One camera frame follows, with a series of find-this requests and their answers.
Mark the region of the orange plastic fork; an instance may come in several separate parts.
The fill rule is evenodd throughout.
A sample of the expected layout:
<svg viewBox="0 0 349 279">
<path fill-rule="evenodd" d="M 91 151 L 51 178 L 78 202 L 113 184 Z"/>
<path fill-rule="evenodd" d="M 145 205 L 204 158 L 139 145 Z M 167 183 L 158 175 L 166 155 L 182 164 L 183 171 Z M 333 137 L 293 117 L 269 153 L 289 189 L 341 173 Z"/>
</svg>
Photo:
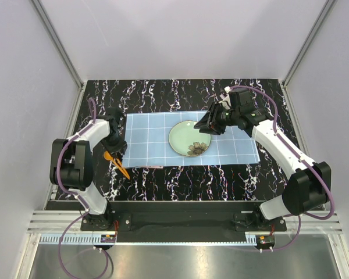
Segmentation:
<svg viewBox="0 0 349 279">
<path fill-rule="evenodd" d="M 120 170 L 120 172 L 127 178 L 130 179 L 130 175 L 127 170 L 123 167 L 122 162 L 118 158 L 111 158 L 111 162 Z"/>
</svg>

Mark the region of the green floral plate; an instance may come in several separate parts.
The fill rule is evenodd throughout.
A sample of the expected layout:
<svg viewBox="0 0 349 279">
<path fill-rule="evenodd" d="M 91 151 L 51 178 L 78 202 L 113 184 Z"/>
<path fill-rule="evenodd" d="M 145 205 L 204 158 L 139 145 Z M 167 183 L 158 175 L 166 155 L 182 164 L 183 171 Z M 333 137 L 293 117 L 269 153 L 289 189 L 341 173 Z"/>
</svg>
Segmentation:
<svg viewBox="0 0 349 279">
<path fill-rule="evenodd" d="M 169 131 L 169 145 L 179 155 L 200 156 L 209 148 L 211 136 L 200 133 L 194 128 L 195 124 L 191 120 L 182 121 Z"/>
</svg>

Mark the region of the blue checked placemat cloth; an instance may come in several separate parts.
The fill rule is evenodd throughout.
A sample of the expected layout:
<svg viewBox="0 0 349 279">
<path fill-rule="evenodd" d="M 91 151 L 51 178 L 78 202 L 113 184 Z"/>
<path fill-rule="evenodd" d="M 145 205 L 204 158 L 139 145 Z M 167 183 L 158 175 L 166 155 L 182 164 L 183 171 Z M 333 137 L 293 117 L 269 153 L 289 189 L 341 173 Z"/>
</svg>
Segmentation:
<svg viewBox="0 0 349 279">
<path fill-rule="evenodd" d="M 255 141 L 238 127 L 222 135 L 203 134 L 194 125 L 203 111 L 127 115 L 123 166 L 169 167 L 257 164 Z"/>
</svg>

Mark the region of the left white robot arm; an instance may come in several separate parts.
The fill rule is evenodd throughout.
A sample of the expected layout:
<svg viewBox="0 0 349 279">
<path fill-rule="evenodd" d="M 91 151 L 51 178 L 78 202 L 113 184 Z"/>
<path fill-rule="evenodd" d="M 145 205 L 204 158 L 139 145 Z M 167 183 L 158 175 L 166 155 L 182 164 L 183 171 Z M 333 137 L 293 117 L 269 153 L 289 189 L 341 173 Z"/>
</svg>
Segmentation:
<svg viewBox="0 0 349 279">
<path fill-rule="evenodd" d="M 127 143 L 119 130 L 124 116 L 99 116 L 67 139 L 52 143 L 50 181 L 79 201 L 86 219 L 101 230 L 113 226 L 114 216 L 108 200 L 95 186 L 92 153 L 101 144 L 110 160 L 122 167 L 121 158 Z"/>
</svg>

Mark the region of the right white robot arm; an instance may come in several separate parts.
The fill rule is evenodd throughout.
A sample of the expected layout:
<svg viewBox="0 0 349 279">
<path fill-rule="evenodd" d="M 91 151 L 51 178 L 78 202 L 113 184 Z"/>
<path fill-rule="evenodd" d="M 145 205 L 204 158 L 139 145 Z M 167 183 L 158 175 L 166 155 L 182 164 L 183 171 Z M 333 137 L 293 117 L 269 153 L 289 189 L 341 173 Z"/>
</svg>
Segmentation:
<svg viewBox="0 0 349 279">
<path fill-rule="evenodd" d="M 333 215 L 330 166 L 326 162 L 317 163 L 298 149 L 277 128 L 275 118 L 251 105 L 226 109 L 222 104 L 214 102 L 194 127 L 201 133 L 221 135 L 227 126 L 237 126 L 262 145 L 288 178 L 283 193 L 261 203 L 241 221 L 242 226 L 263 231 L 283 216 L 308 214 L 325 203 L 330 203 L 330 212 L 324 218 Z"/>
</svg>

